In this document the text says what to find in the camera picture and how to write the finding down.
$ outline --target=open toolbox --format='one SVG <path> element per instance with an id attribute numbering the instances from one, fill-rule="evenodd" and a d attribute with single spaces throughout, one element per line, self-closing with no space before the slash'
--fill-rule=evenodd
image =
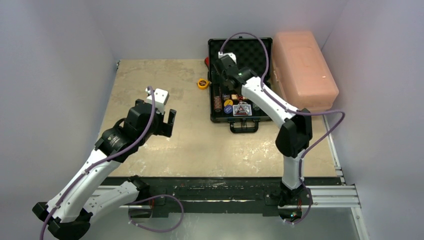
<path id="1" fill-rule="evenodd" d="M 271 48 L 273 40 L 270 37 L 261 38 L 268 52 L 268 60 L 271 62 Z M 210 120 L 214 123 L 229 123 L 232 133 L 255 133 L 259 129 L 259 122 L 270 121 L 271 118 L 262 111 L 256 104 L 243 96 L 237 95 L 235 91 L 227 91 L 221 85 L 220 76 L 214 68 L 214 63 L 218 59 L 218 52 L 225 39 L 210 39 L 208 41 L 209 72 L 208 80 L 211 82 L 210 93 Z M 224 53 L 234 53 L 237 67 L 239 69 L 248 67 L 253 70 L 258 77 L 262 76 L 266 68 L 266 55 L 261 43 L 256 38 L 234 38 L 230 39 L 223 50 Z M 266 73 L 264 82 L 270 87 L 270 69 Z M 231 109 L 228 107 L 227 99 L 231 100 Z"/>

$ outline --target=metal frame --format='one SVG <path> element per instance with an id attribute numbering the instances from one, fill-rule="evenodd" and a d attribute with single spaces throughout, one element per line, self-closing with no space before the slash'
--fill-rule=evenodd
<path id="1" fill-rule="evenodd" d="M 100 196 L 111 189 L 115 189 L 115 185 L 101 185 L 94 191 L 92 197 Z M 313 205 L 312 208 L 359 208 L 360 202 L 355 186 L 310 186 Z M 197 202 L 212 202 L 217 200 L 195 200 Z M 230 202 L 230 200 L 219 200 L 220 202 Z M 133 209 L 150 209 L 148 205 L 123 205 L 121 208 Z M 296 205 L 285 205 L 278 209 L 295 209 Z"/>
<path id="2" fill-rule="evenodd" d="M 325 129 L 328 131 L 330 129 L 330 126 L 329 126 L 329 121 L 327 119 L 327 116 L 323 115 L 322 119 L 323 119 L 323 122 L 324 122 L 324 125 L 325 125 Z M 344 175 L 343 175 L 342 167 L 341 167 L 340 162 L 339 162 L 339 157 L 337 155 L 336 147 L 334 145 L 334 140 L 333 140 L 333 136 L 332 136 L 331 133 L 328 135 L 327 140 L 328 140 L 328 146 L 331 150 L 332 158 L 333 158 L 333 161 L 334 161 L 335 172 L 336 172 L 337 176 L 340 177 L 340 180 L 342 181 L 342 183 L 344 185 L 346 185 L 346 181 L 345 181 L 345 178 L 344 178 Z M 361 203 L 358 202 L 358 206 L 351 207 L 350 209 L 352 211 L 353 220 L 354 220 L 355 225 L 356 225 L 356 230 L 357 230 L 359 239 L 360 240 L 369 240 L 370 237 L 369 237 L 369 234 L 368 234 L 368 231 L 367 231 L 367 227 L 365 226 L 364 218 L 362 216 Z"/>

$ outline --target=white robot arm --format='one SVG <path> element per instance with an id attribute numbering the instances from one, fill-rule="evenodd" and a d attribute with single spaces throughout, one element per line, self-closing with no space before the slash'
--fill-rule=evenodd
<path id="1" fill-rule="evenodd" d="M 266 85 L 261 86 L 261 78 L 247 67 L 239 69 L 236 65 L 236 56 L 233 53 L 218 53 L 219 59 L 214 64 L 216 71 L 221 76 L 222 85 L 228 90 L 236 91 L 238 94 L 248 98 L 257 104 L 277 125 L 279 133 L 275 144 L 283 154 L 284 173 L 282 184 L 288 191 L 301 188 L 303 179 L 303 165 L 299 171 L 302 153 L 309 146 L 312 139 L 312 119 L 310 116 L 301 116 L 288 112 L 300 112 L 299 109 L 290 105 Z M 263 92 L 263 88 L 272 95 L 274 99 L 283 104 L 286 109 L 281 108 L 273 99 Z"/>
<path id="2" fill-rule="evenodd" d="M 96 142 L 90 156 L 72 180 L 48 202 L 38 202 L 32 211 L 42 221 L 48 224 L 48 230 L 59 240 L 80 239 L 90 228 L 90 225 L 110 211 L 137 200 L 151 197 L 149 185 L 140 180 L 139 176 L 129 177 L 126 182 L 115 189 L 109 190 L 97 197 L 91 197 L 93 192 L 118 168 L 129 155 L 137 152 L 151 135 L 171 137 L 176 115 L 175 110 L 169 111 L 167 123 L 163 122 L 165 105 L 169 94 L 162 89 L 147 91 L 146 102 L 136 100 L 126 118 L 103 132 Z M 154 94 L 155 109 L 152 109 L 152 94 Z M 140 142 L 125 153 L 112 157 L 135 143 L 146 131 Z M 111 156 L 113 159 L 103 161 Z"/>

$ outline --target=tabletop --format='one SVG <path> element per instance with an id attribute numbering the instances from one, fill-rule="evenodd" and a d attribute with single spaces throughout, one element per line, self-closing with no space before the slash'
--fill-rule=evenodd
<path id="1" fill-rule="evenodd" d="M 234 134 L 228 123 L 210 120 L 210 96 L 196 83 L 207 79 L 203 59 L 123 59 L 119 63 L 100 133 L 127 116 L 136 99 L 152 86 L 169 92 L 166 110 L 177 111 L 172 136 L 153 135 L 111 176 L 277 177 L 283 155 L 275 146 L 279 132 L 260 122 L 255 133 Z M 326 132 L 323 118 L 312 118 L 311 144 Z M 334 177 L 329 141 L 320 142 L 304 160 L 307 177 Z"/>

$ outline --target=orange storage box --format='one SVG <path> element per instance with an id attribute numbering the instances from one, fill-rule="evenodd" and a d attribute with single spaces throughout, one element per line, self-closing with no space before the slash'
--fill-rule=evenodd
<path id="1" fill-rule="evenodd" d="M 330 109 L 339 89 L 310 31 L 279 32 L 271 54 L 271 81 L 277 95 L 298 109 Z"/>

